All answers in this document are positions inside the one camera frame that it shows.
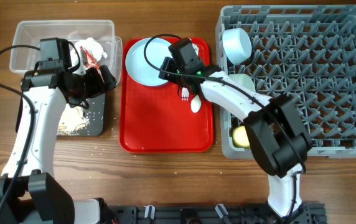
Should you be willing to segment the light blue plate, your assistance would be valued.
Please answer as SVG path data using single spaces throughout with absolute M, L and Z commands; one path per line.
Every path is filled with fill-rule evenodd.
M 159 71 L 152 68 L 144 58 L 144 47 L 150 38 L 141 39 L 136 42 L 126 54 L 125 66 L 130 77 L 137 83 L 144 86 L 161 86 L 167 83 L 167 80 L 159 78 Z M 148 60 L 160 68 L 166 57 L 171 58 L 168 49 L 170 42 L 156 38 L 151 41 L 146 49 Z

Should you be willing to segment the white plastic fork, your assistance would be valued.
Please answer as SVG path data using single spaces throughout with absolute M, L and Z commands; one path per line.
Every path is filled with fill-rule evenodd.
M 181 99 L 182 101 L 188 101 L 189 100 L 190 93 L 187 88 L 182 88 L 181 90 Z

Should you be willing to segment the white plastic spoon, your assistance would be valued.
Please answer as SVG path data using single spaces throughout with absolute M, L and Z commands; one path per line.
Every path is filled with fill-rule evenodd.
M 201 109 L 202 102 L 199 95 L 193 97 L 190 102 L 190 108 L 193 113 L 198 113 Z

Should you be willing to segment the blue bowl with food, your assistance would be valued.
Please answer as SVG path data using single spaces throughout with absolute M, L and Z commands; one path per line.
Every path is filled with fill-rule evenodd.
M 227 59 L 234 65 L 239 65 L 251 57 L 251 40 L 242 28 L 225 30 L 222 43 Z

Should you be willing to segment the mint green bowl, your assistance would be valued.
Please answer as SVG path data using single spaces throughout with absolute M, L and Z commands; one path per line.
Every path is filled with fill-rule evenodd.
M 255 92 L 255 84 L 253 83 L 252 79 L 250 76 L 244 73 L 240 74 L 230 74 L 229 77 L 240 84 L 241 86 L 251 90 L 252 92 Z

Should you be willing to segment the yellow plastic cup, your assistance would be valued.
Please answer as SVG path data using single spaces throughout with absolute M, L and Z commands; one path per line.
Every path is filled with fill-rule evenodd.
M 232 131 L 232 141 L 235 147 L 250 148 L 250 142 L 244 126 L 238 126 Z

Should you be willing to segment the red ketchup packet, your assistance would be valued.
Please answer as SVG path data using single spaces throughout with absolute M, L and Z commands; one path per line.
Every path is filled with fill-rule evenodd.
M 82 54 L 82 63 L 85 66 L 85 68 L 95 68 L 95 69 L 99 69 L 100 68 L 98 62 L 89 53 L 88 50 L 86 50 L 83 47 L 80 47 L 80 50 L 81 50 L 81 54 Z

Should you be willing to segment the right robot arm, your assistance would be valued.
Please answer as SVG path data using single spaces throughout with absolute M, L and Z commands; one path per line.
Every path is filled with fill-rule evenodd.
M 286 95 L 275 98 L 251 91 L 233 81 L 220 67 L 204 65 L 188 38 L 169 47 L 159 78 L 225 108 L 242 121 L 251 153 L 267 173 L 268 205 L 282 220 L 299 214 L 299 177 L 312 147 L 297 108 Z

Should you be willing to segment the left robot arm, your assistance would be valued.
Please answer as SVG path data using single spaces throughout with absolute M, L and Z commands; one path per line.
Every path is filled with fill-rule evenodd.
M 88 109 L 88 100 L 116 86 L 109 68 L 77 73 L 71 41 L 42 39 L 41 59 L 25 73 L 17 137 L 0 176 L 0 223 L 117 223 L 102 198 L 74 200 L 54 178 L 57 129 L 67 106 Z

